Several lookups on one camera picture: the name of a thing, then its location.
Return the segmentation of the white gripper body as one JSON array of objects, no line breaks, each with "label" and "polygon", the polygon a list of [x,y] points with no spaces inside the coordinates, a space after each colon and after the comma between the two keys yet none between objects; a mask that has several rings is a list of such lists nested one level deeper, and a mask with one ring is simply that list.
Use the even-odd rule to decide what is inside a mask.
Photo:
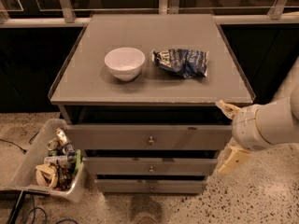
[{"label": "white gripper body", "polygon": [[257,111],[260,105],[250,105],[236,112],[232,121],[232,136],[244,149],[259,151],[271,147],[261,135],[257,125]]}]

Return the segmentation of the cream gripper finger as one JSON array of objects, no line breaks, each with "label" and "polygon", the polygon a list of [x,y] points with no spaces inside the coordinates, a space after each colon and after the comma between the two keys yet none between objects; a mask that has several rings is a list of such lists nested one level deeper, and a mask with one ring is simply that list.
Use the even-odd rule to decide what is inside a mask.
[{"label": "cream gripper finger", "polygon": [[229,143],[223,150],[218,172],[222,175],[230,174],[250,158],[250,151],[237,143]]},{"label": "cream gripper finger", "polygon": [[233,119],[236,113],[240,110],[240,107],[225,103],[223,100],[217,101],[215,105],[228,119]]}]

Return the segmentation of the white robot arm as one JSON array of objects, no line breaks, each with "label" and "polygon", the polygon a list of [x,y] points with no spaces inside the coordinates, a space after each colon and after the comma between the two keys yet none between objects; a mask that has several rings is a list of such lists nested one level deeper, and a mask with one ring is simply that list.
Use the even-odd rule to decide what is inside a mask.
[{"label": "white robot arm", "polygon": [[242,164],[299,143],[299,58],[266,105],[238,107],[220,100],[216,103],[232,120],[232,137],[223,150],[217,172],[225,175]]}]

